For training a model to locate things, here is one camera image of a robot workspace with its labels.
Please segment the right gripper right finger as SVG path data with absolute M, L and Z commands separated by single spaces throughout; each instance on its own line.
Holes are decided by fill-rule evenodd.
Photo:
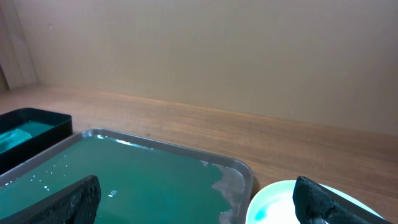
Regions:
M 292 198 L 300 224 L 391 224 L 305 176 L 297 177 Z

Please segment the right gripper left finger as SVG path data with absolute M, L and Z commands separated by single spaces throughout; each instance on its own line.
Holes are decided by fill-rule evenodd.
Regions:
M 89 175 L 1 219 L 1 224 L 94 224 L 100 201 L 100 182 Z

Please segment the white plate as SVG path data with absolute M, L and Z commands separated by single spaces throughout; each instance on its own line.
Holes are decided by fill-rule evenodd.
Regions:
M 299 223 L 295 216 L 295 206 L 293 203 L 293 191 L 296 180 L 283 180 L 268 185 L 261 189 L 249 204 L 246 215 L 246 223 Z M 367 205 L 348 194 L 336 190 L 326 185 L 321 186 L 331 190 L 339 196 L 353 202 L 355 205 L 381 217 Z

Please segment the green yellow scrub sponge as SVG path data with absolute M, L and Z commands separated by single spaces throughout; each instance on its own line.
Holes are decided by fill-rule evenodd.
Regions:
M 1 134 L 1 148 L 0 151 L 3 153 L 24 141 L 31 139 L 32 136 L 21 129 L 13 129 L 11 131 Z

